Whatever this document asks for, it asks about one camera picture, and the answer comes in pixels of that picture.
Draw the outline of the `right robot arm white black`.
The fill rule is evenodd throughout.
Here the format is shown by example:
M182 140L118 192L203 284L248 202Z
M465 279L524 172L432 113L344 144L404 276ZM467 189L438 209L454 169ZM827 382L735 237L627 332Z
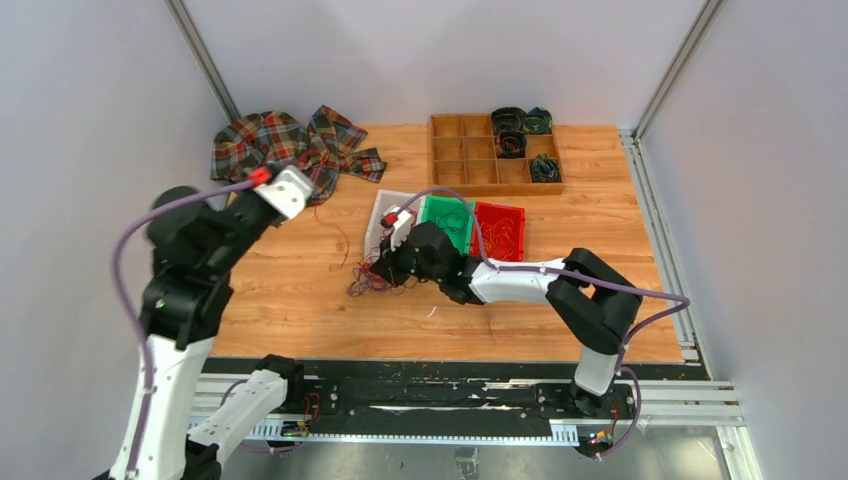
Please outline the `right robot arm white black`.
M611 404L620 351L643 297L593 252L575 248L540 263L484 261L460 252L446 233L424 222L401 242L383 240L369 270L391 286L411 278L433 282L458 304L551 307L581 344L568 401L587 417Z

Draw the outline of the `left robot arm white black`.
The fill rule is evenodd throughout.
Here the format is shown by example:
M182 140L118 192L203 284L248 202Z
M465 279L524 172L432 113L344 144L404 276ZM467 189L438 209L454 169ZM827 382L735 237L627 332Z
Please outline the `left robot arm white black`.
M269 413L293 413L305 403L302 364L271 354L206 421L189 424L200 374L233 294L233 267L273 223L297 216L312 189L291 181L254 189L243 182L228 192L234 201L215 210L208 193L174 187L134 221L153 246L153 274L139 307L120 270L123 246L113 252L113 281L141 348L129 423L109 479L217 479Z

